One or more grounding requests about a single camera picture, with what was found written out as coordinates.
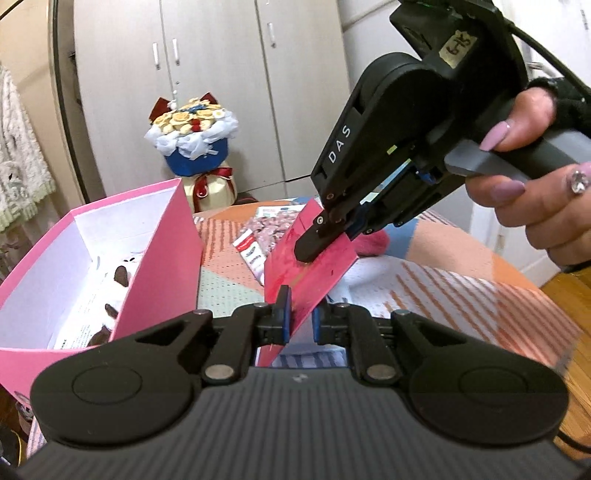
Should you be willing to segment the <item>right hand pink nails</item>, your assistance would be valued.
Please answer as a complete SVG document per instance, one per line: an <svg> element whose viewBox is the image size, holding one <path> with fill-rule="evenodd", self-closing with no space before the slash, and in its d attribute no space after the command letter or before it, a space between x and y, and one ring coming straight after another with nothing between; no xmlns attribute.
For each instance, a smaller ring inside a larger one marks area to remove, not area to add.
<svg viewBox="0 0 591 480"><path fill-rule="evenodd" d="M547 130L590 134L590 104L562 80L536 79L515 99L507 119L481 142L483 151L509 152L532 144ZM506 176L466 180L470 198L495 210L505 227L523 227L529 244L563 271L590 266L590 162L568 165L527 183Z"/></svg>

